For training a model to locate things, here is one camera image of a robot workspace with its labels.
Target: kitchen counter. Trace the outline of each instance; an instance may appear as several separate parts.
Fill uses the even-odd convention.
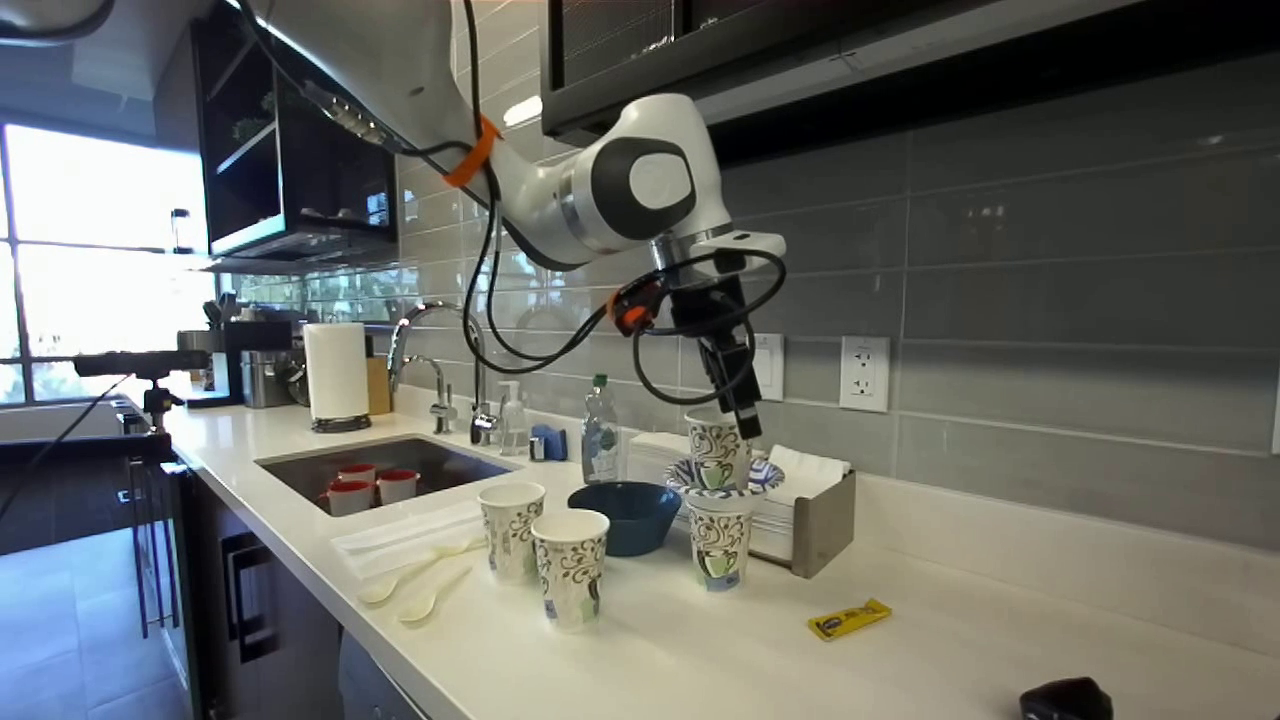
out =
[[[1060,678],[1094,678],[1122,720],[1280,717],[1274,555],[876,478],[859,478],[857,545],[817,582],[753,559],[736,592],[703,592],[673,538],[652,555],[607,559],[600,627],[557,634],[540,592],[501,590],[476,553],[434,620],[402,627],[396,605],[360,605],[333,542],[476,506],[476,486],[336,519],[257,464],[392,437],[429,437],[429,420],[321,437],[303,408],[171,413],[175,453],[434,720],[1013,720],[1024,690]],[[575,464],[518,464],[501,480],[544,486],[548,508],[579,488]],[[1100,553],[1072,555],[1064,538]],[[1187,555],[1192,578],[1159,569],[1137,585],[1155,572],[1142,555],[1166,553]],[[888,624],[834,646],[803,627],[872,595],[892,605]]]

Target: ceiling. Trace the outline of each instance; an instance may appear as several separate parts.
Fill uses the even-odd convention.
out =
[[[82,39],[57,48],[0,48],[0,111],[108,136],[157,136],[165,71],[182,29],[210,0],[117,0]]]

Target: lower cabinet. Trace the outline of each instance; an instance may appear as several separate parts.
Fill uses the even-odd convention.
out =
[[[202,720],[340,720],[340,624],[209,486],[182,488]]]

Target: floor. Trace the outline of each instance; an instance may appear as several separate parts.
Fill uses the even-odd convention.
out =
[[[189,717],[165,641],[139,641],[126,534],[0,555],[0,717]]]

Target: electrical outlet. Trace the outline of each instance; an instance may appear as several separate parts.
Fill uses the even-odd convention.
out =
[[[786,376],[786,356],[783,356],[783,338],[779,332],[757,332],[757,383],[764,400],[783,400],[783,376]]]
[[[838,408],[888,413],[888,338],[838,338]]]
[[[400,194],[400,221],[402,221],[402,225],[415,225],[415,221],[420,221],[420,204],[415,204],[415,194],[412,194],[412,188]]]

